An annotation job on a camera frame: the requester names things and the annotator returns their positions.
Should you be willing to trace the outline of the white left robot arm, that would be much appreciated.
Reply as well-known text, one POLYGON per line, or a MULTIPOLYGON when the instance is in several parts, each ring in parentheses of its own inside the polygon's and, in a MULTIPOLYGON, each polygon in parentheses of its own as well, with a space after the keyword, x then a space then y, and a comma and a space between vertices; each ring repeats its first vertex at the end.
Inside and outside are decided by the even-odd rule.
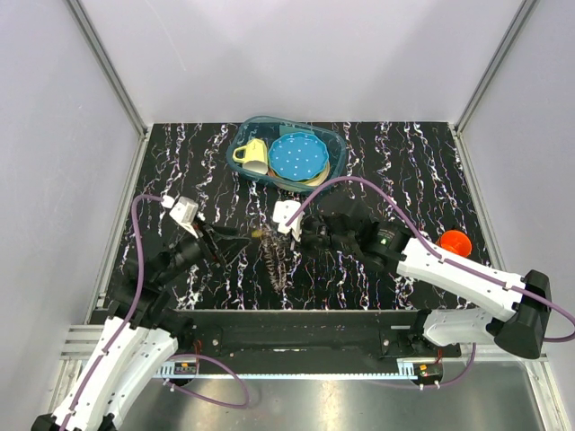
POLYGON ((223 269, 249 244, 234 228, 195 223, 118 286, 100 339, 78 381, 34 430, 118 430, 148 382, 171 356, 194 348, 193 319, 170 308, 165 287, 201 262, 223 269))

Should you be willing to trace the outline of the silver metal key disc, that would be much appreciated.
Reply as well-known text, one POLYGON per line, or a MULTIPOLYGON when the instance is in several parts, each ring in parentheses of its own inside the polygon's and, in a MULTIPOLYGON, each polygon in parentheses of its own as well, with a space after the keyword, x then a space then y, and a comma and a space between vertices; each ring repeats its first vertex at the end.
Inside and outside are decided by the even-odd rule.
POLYGON ((276 292, 280 292, 287 284, 288 242, 279 233, 266 226, 261 230, 261 247, 271 285, 276 292))

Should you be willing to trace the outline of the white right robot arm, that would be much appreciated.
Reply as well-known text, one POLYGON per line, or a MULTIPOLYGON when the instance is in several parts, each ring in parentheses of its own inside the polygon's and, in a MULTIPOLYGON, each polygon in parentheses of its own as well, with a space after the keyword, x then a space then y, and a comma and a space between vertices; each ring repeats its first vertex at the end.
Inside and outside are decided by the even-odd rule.
POLYGON ((424 310, 408 333, 413 353, 427 356, 457 343, 493 343, 525 359, 541 355, 551 314, 549 277, 489 268, 419 240, 404 224, 347 215, 308 215, 306 251, 340 251, 375 272, 394 272, 471 301, 470 310, 424 310))

